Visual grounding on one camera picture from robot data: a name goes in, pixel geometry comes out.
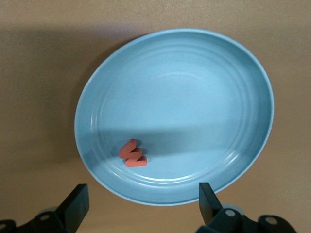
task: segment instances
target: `plate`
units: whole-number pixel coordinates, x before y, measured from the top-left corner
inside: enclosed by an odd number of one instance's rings
[[[274,100],[262,65],[233,39],[172,29],[133,40],[110,55],[80,96],[75,138],[93,177],[112,193],[147,205],[197,201],[245,173],[271,130]],[[136,139],[148,165],[118,154]]]

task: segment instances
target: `tan surface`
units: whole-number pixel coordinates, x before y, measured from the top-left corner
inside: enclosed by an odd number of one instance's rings
[[[74,111],[94,69],[125,42],[176,27],[226,34],[265,67],[275,120],[259,159],[218,194],[257,219],[311,222],[311,3],[305,1],[0,1],[0,219],[20,225],[88,183],[78,232],[194,232],[198,203],[150,207],[102,188],[78,155]]]

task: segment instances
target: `oval plate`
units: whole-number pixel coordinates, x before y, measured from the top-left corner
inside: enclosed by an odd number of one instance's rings
[[[271,130],[266,72],[244,46],[200,29],[140,37],[109,56],[87,82],[75,116],[80,156],[93,177],[127,200],[180,205],[215,192],[256,160]],[[148,158],[126,167],[131,138]]]

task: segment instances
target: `blue plate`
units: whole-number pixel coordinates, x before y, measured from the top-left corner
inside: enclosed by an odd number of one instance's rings
[[[81,158],[105,188],[147,205],[218,192],[256,160],[271,130],[272,88],[244,46],[200,29],[140,37],[109,56],[87,82],[75,116]],[[119,149],[138,140],[144,167]]]

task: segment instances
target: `small red object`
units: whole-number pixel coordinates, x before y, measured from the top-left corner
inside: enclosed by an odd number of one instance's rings
[[[119,157],[125,159],[127,167],[147,165],[147,157],[142,156],[142,149],[136,148],[136,146],[136,140],[131,139],[119,151]]]

